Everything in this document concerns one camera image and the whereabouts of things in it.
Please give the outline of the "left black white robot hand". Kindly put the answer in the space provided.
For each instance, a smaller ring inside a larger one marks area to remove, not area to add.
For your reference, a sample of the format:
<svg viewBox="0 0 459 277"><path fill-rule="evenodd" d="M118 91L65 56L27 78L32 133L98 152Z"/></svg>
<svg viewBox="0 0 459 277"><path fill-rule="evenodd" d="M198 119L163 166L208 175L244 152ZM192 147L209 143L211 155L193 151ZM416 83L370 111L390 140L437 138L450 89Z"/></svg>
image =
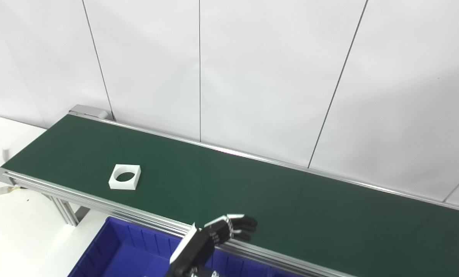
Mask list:
<svg viewBox="0 0 459 277"><path fill-rule="evenodd" d="M221 277L205 266L215 248L231 239L248 242L258 222L245 214L222 215L199 228L195 223L170 256L166 277Z"/></svg>

